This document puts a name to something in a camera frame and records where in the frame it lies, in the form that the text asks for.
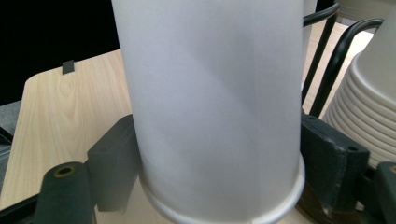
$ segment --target bolt hole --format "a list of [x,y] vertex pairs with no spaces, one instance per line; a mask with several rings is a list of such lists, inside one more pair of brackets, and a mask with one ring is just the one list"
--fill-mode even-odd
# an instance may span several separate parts
[[55,172],[55,177],[65,177],[75,172],[73,166],[61,167]]
[[358,151],[358,149],[356,147],[348,147],[347,148],[349,151]]

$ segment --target stacked white plates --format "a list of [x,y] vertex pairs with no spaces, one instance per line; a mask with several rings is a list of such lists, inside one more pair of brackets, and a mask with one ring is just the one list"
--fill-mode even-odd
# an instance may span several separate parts
[[396,161],[396,10],[358,54],[323,119],[371,151],[370,165]]

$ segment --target black chair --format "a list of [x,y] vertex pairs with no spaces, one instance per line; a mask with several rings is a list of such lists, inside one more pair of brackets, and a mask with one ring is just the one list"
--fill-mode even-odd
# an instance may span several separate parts
[[[318,118],[318,116],[320,115],[323,106],[325,105],[326,100],[329,97],[329,93],[332,90],[334,81],[337,79],[341,66],[343,65],[345,57],[347,56],[347,52],[349,50],[350,45],[352,44],[353,38],[362,31],[378,28],[382,24],[382,22],[383,22],[382,19],[367,19],[363,21],[358,21],[344,31],[344,33],[341,35],[337,45],[335,46],[332,52],[332,56],[323,74],[323,78],[320,81],[318,93],[309,111],[309,115],[314,116],[316,118]],[[309,90],[311,84],[310,82],[312,81],[315,73],[308,75],[311,75],[312,77],[309,77],[309,79],[307,77],[307,79],[305,80],[304,88],[303,88],[303,102],[304,102],[304,97],[306,96],[306,93]]]

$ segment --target light wood surface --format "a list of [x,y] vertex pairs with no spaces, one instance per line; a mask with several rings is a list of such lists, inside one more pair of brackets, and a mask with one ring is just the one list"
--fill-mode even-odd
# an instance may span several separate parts
[[[310,64],[318,44],[323,22],[314,25],[307,53]],[[334,27],[325,56],[324,67],[341,33]],[[346,64],[365,47],[372,35],[358,37],[346,58]],[[304,108],[309,108],[313,83]],[[0,197],[0,209],[39,192],[42,176],[51,167],[67,161],[85,161],[90,147],[120,118],[132,112],[120,51],[112,51],[76,63],[76,72],[62,75],[57,68],[30,78],[24,89],[21,112]],[[134,185],[126,213],[97,213],[99,223],[171,223],[148,202],[139,181]],[[279,223],[313,223],[293,209]]]

